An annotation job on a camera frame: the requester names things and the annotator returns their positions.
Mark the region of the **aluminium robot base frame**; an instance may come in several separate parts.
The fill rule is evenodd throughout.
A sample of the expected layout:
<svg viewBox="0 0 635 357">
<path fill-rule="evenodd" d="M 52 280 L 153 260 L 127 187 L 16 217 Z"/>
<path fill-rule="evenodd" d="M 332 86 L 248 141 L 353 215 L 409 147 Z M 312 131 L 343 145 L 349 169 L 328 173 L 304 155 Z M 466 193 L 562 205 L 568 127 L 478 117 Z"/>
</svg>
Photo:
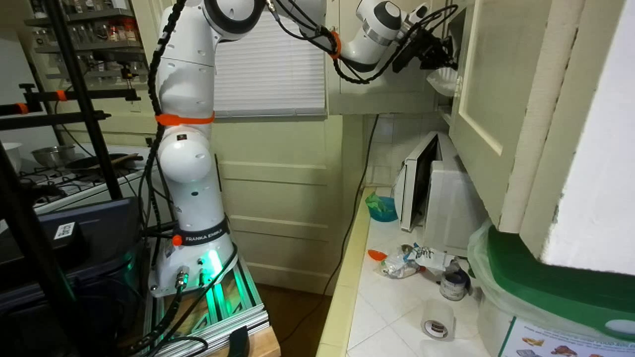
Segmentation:
<svg viewBox="0 0 635 357">
<path fill-rule="evenodd" d="M 181 298 L 175 322 L 179 330 L 167 339 L 157 339 L 143 357 L 203 357 L 230 343 L 236 330 L 254 336 L 270 326 L 260 292 L 244 262 L 236 262 L 218 280 L 212 280 L 214 264 L 189 278 L 195 292 Z"/>
</svg>

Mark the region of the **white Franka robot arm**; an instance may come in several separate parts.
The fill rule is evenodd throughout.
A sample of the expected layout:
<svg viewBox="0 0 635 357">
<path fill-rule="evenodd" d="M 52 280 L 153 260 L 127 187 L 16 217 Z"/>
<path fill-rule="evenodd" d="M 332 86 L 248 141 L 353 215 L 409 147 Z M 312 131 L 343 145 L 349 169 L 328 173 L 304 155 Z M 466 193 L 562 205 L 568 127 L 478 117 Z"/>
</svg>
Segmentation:
<svg viewBox="0 0 635 357">
<path fill-rule="evenodd" d="M 210 147 L 216 119 L 216 54 L 246 38 L 264 14 L 290 36 L 326 52 L 349 84 L 369 84 L 385 68 L 401 70 L 423 34 L 453 16 L 453 6 L 421 2 L 407 12 L 393 0 L 357 0 L 357 34 L 343 40 L 326 26 L 324 0 L 175 0 L 163 12 L 149 68 L 149 98 L 163 131 L 155 155 L 167 179 L 175 236 L 159 252 L 151 292 L 157 298 L 205 290 L 238 264 Z"/>
</svg>

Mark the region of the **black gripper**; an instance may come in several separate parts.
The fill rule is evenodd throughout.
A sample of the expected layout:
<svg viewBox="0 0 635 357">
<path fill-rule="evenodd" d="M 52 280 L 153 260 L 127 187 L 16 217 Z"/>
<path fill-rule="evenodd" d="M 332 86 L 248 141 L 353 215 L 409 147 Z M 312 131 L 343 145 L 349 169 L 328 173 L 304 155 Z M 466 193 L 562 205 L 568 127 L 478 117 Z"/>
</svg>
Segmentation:
<svg viewBox="0 0 635 357">
<path fill-rule="evenodd" d="M 411 26 L 399 40 L 401 50 L 397 52 L 391 70 L 399 74 L 413 60 L 419 60 L 421 70 L 457 70 L 459 64 L 455 60 L 453 42 L 449 38 L 437 38 L 435 30 L 437 26 L 425 22 Z"/>
</svg>

